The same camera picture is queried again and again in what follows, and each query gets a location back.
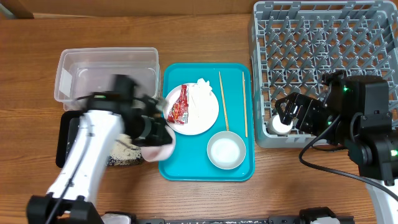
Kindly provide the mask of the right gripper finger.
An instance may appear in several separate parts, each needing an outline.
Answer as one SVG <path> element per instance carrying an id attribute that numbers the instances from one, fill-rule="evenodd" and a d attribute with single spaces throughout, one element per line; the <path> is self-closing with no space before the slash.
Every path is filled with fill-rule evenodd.
<path id="1" fill-rule="evenodd" d="M 313 132 L 313 125 L 314 121 L 313 119 L 298 119 L 295 125 L 295 128 L 298 129 L 299 131 L 305 132 L 305 133 L 312 133 Z"/>
<path id="2" fill-rule="evenodd" d="M 298 95 L 298 93 L 291 93 L 276 101 L 275 108 L 282 124 L 290 125 L 293 119 L 297 116 L 297 110 L 299 107 L 296 104 L 296 99 Z"/>

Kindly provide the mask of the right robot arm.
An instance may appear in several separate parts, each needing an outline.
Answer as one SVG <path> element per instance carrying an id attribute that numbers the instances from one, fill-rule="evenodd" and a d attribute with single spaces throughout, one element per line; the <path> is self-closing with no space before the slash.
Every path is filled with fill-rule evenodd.
<path id="1" fill-rule="evenodd" d="M 276 101 L 282 124 L 315 136 L 298 158 L 307 167 L 364 182 L 378 223 L 397 223 L 397 131 L 389 111 L 389 85 L 382 77 L 347 76 L 346 71 L 324 73 L 328 87 L 323 101 L 293 92 Z M 348 150 L 357 175 L 312 164 L 304 153 L 319 140 Z"/>

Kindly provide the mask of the white cup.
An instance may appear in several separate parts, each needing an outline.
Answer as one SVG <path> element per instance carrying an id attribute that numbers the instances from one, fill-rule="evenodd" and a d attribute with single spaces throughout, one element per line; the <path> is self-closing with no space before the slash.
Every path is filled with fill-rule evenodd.
<path id="1" fill-rule="evenodd" d="M 293 122 L 291 122 L 290 124 L 283 124 L 280 121 L 280 117 L 278 114 L 273 115 L 269 122 L 268 122 L 268 132 L 270 134 L 276 134 L 276 135 L 286 135 L 288 133 L 291 132 L 293 128 Z"/>

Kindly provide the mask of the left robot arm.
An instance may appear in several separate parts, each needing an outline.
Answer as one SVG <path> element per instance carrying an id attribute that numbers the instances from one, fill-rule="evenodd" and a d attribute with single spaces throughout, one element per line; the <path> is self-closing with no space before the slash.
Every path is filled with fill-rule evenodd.
<path id="1" fill-rule="evenodd" d="M 149 153 L 169 157 L 175 148 L 175 134 L 160 114 L 162 101 L 147 95 L 137 97 L 137 86 L 127 75 L 115 75 L 110 91 L 87 97 L 75 142 L 60 174 L 46 195 L 33 195 L 27 204 L 29 223 L 136 222 L 130 213 L 100 215 L 95 200 L 109 153 L 121 134 Z"/>

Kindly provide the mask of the white paper napkin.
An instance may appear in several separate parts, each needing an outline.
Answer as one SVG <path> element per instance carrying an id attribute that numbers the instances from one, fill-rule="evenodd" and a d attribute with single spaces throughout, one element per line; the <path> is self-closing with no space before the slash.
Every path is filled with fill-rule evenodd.
<path id="1" fill-rule="evenodd" d="M 211 92 L 210 82 L 203 78 L 198 79 L 197 83 L 190 87 L 190 96 L 194 103 L 205 102 L 211 96 Z"/>

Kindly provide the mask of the red sauce packet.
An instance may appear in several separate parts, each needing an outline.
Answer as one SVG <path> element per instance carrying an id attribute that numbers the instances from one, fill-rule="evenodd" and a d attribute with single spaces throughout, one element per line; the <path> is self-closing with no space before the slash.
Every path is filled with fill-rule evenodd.
<path id="1" fill-rule="evenodd" d="M 170 123 L 188 123 L 188 86 L 181 85 L 180 95 L 169 111 L 167 121 Z"/>

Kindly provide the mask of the pile of rice grains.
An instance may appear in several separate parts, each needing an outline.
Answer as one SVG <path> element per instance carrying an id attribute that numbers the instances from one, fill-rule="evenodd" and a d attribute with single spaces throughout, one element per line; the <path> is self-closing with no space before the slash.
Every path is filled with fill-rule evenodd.
<path id="1" fill-rule="evenodd" d="M 140 147 L 127 134 L 120 134 L 109 153 L 108 166 L 134 166 L 143 163 Z"/>

